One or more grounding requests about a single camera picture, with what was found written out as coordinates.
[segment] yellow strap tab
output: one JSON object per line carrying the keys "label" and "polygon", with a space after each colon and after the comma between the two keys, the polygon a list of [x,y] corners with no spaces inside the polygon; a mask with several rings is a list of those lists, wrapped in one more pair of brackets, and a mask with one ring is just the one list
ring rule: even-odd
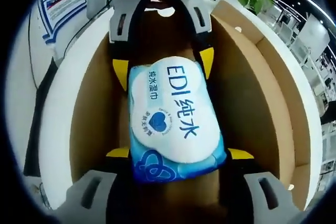
{"label": "yellow strap tab", "polygon": [[113,59],[112,64],[117,75],[117,78],[124,89],[127,90],[127,71],[128,71],[128,60],[116,60]]}
{"label": "yellow strap tab", "polygon": [[118,148],[111,150],[106,157],[128,157],[130,149],[129,148]]}
{"label": "yellow strap tab", "polygon": [[201,51],[199,54],[201,55],[203,62],[205,78],[208,79],[211,72],[212,63],[214,62],[214,48],[210,47]]}
{"label": "yellow strap tab", "polygon": [[242,150],[229,148],[229,151],[231,152],[232,159],[253,159],[254,158],[251,154],[249,154],[248,152],[242,151]]}

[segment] white desk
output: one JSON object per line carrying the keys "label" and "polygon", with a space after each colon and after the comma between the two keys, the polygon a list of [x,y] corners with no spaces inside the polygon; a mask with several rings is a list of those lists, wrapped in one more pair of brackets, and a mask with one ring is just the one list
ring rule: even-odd
{"label": "white desk", "polygon": [[[215,2],[206,0],[209,12]],[[270,41],[288,66],[302,95],[308,117],[311,139],[311,179],[308,200],[315,192],[322,160],[321,125],[310,86],[295,58],[278,36],[257,16],[241,5],[237,9],[248,17]],[[50,87],[40,129],[39,166],[46,195],[52,208],[58,208],[66,199],[66,191],[72,185],[69,141],[72,114],[77,94],[91,58],[103,37],[108,32],[110,9],[101,15],[70,48],[58,69]]]}

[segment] brown cardboard box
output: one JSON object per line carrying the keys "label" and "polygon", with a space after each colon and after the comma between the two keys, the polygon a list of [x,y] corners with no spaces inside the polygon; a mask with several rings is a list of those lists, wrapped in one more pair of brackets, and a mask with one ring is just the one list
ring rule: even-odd
{"label": "brown cardboard box", "polygon": [[[300,141],[309,138],[303,138],[308,128],[295,83],[271,44],[229,4],[219,3],[212,25],[209,40],[215,59],[208,88],[225,144],[250,152],[261,167],[271,171],[286,187],[294,184],[298,188],[298,192],[293,191],[294,201],[302,209],[309,173],[296,170],[309,165],[307,150],[300,147],[306,148],[307,144]],[[233,28],[237,25],[242,33]],[[168,56],[193,59],[190,38],[183,27],[183,17],[177,12],[169,18],[145,12],[140,27],[141,47],[129,56],[132,62],[154,63]],[[107,35],[93,56],[76,101],[70,136],[74,182],[107,152],[130,143],[127,96],[111,71],[108,43]],[[156,202],[161,210],[184,209],[180,206],[202,208],[196,211],[199,215],[219,220],[225,217],[225,211],[218,206],[219,187],[215,171],[196,179],[146,187],[143,199]],[[176,221],[174,217],[171,214],[165,221]]]}

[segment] wet wipes package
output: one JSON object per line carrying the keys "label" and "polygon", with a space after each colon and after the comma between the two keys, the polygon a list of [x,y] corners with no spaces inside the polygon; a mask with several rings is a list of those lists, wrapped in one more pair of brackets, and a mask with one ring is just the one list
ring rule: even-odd
{"label": "wet wipes package", "polygon": [[169,57],[131,68],[129,111],[136,180],[193,178],[225,161],[223,137],[197,62]]}

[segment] bulletin board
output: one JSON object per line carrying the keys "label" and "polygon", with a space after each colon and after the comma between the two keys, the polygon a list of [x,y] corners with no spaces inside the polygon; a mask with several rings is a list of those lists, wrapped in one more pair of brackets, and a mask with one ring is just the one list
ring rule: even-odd
{"label": "bulletin board", "polygon": [[45,42],[54,43],[58,30],[86,8],[86,3],[86,0],[40,0],[39,12],[47,31],[43,36]]}

